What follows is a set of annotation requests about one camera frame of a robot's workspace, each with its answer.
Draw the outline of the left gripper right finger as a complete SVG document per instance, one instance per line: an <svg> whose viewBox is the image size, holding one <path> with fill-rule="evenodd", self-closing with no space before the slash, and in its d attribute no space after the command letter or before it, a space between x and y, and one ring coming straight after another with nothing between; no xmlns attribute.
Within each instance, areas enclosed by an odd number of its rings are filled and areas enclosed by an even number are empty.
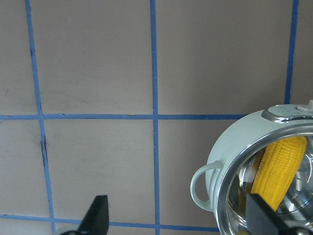
<svg viewBox="0 0 313 235"><path fill-rule="evenodd" d="M246 198L246 224L250 235L311 235L312 230L288 224L258 194Z"/></svg>

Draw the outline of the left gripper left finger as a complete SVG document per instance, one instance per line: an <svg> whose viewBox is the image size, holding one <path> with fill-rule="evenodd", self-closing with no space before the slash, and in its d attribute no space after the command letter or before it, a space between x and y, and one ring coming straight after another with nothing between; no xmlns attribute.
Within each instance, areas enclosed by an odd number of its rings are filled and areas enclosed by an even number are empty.
<svg viewBox="0 0 313 235"><path fill-rule="evenodd" d="M106 235L110 226L107 195L94 198L78 227L60 229L58 235Z"/></svg>

